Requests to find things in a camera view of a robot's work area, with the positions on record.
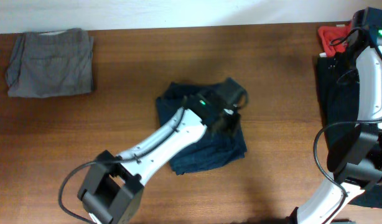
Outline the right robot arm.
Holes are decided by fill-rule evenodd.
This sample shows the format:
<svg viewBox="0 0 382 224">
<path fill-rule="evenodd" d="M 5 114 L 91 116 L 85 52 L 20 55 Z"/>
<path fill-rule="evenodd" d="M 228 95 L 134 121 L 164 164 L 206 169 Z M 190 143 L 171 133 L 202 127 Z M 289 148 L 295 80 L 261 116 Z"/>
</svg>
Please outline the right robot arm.
<svg viewBox="0 0 382 224">
<path fill-rule="evenodd" d="M 382 29 L 356 27 L 346 50 L 317 61 L 324 126 L 317 138 L 328 146 L 324 176 L 313 196 L 288 223 L 330 223 L 353 199 L 382 185 Z"/>
</svg>

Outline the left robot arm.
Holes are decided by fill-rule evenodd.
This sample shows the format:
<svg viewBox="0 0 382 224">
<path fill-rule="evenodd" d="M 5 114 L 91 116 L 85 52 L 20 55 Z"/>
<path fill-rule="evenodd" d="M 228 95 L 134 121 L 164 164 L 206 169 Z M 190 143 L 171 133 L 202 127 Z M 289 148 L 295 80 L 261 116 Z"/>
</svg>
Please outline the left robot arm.
<svg viewBox="0 0 382 224">
<path fill-rule="evenodd" d="M 137 145 L 112 155 L 103 151 L 88 169 L 78 199 L 87 223 L 127 223 L 137 212 L 144 188 L 171 158 L 207 132 L 234 133 L 239 96 L 197 93 L 186 96 L 174 115 Z"/>
</svg>

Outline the navy blue shorts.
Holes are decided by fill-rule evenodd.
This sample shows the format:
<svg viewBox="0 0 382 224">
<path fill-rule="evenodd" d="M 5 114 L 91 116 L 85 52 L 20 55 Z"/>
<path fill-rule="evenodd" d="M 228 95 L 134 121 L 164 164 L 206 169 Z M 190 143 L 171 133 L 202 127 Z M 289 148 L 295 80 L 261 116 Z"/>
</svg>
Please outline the navy blue shorts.
<svg viewBox="0 0 382 224">
<path fill-rule="evenodd" d="M 159 124 L 163 126 L 173 117 L 183 97 L 194 95 L 203 89 L 216 90 L 219 86 L 218 83 L 198 86 L 172 82 L 156 99 Z M 244 158 L 246 152 L 243 132 L 239 127 L 233 136 L 205 133 L 198 142 L 176 154 L 169 164 L 177 175 L 183 175 L 223 167 L 232 161 Z"/>
</svg>

